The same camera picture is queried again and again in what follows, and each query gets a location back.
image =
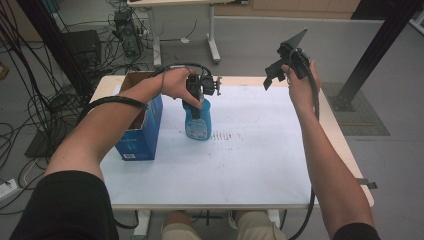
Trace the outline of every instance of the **white table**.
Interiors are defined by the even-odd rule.
[[[123,76],[104,77],[93,99],[111,95]],[[163,96],[156,159],[126,162],[112,149],[101,164],[112,207],[134,209],[306,208],[310,182],[300,128],[286,82],[266,92],[261,77],[223,77],[212,104],[212,137],[184,132],[181,100]],[[324,97],[321,124],[355,177],[362,174]],[[363,190],[372,206],[374,200]]]
[[[161,51],[160,51],[160,40],[159,36],[156,33],[155,28],[155,18],[154,18],[154,11],[153,7],[155,6],[172,6],[172,5],[190,5],[190,4],[209,4],[209,33],[206,34],[206,37],[208,39],[209,48],[212,53],[212,58],[215,62],[219,62],[221,60],[221,57],[219,56],[218,48],[215,43],[215,21],[214,21],[214,15],[215,15],[215,3],[225,3],[230,2],[231,0],[139,0],[130,2],[128,1],[128,6],[132,8],[144,8],[147,11],[147,15],[149,17],[150,22],[150,28],[152,31],[152,37],[153,37],[153,65],[155,67],[160,67],[162,65],[162,59],[161,59]]]

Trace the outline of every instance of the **blue box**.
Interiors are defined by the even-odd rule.
[[[125,91],[143,79],[148,78],[151,72],[131,72],[125,76],[121,92]],[[162,97],[159,94],[149,103],[149,108],[142,111],[115,145],[122,159],[125,161],[154,160],[162,118]]]

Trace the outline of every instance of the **electronic device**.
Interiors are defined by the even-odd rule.
[[[132,21],[132,10],[115,11],[113,21],[116,31],[113,32],[121,41],[126,57],[135,57],[141,55],[141,39],[137,36],[137,31]]]
[[[100,65],[102,45],[95,30],[62,33],[65,45],[83,68]]]
[[[286,79],[284,71],[281,69],[283,64],[293,68],[297,78],[303,79],[310,76],[309,58],[303,53],[301,48],[298,48],[300,41],[305,36],[307,29],[296,34],[287,41],[280,44],[277,53],[280,55],[280,60],[265,68],[266,79],[264,81],[265,90],[272,84],[272,79],[278,78],[281,82]]]

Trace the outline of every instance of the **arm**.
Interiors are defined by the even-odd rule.
[[[163,74],[145,79],[119,95],[147,103],[162,93],[173,98],[182,98],[193,106],[201,107],[200,102],[186,90],[188,69],[181,68]],[[103,179],[100,170],[101,160],[119,141],[139,113],[140,109],[122,103],[107,103],[96,107],[61,143],[53,154],[45,175],[58,171],[78,170]]]
[[[319,87],[315,61],[311,62],[310,68]],[[314,115],[309,82],[307,79],[299,80],[288,66],[283,66],[283,70],[290,79],[289,93],[302,129],[309,177],[319,199],[330,238],[338,229],[350,223],[374,226],[364,192],[334,150]]]

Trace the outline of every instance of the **hand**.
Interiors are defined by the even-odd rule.
[[[162,79],[161,93],[172,98],[181,98],[188,104],[197,108],[202,108],[202,104],[193,97],[186,88],[186,80],[190,73],[195,73],[194,69],[177,68],[174,70],[165,71],[158,77]]]
[[[304,79],[299,80],[294,70],[287,65],[283,65],[281,68],[287,74],[289,79],[290,99],[292,100],[296,111],[312,111],[314,102],[312,99],[312,88],[308,79],[305,77]],[[311,69],[319,91],[321,88],[321,80],[315,67],[315,60],[311,61],[309,68]]]

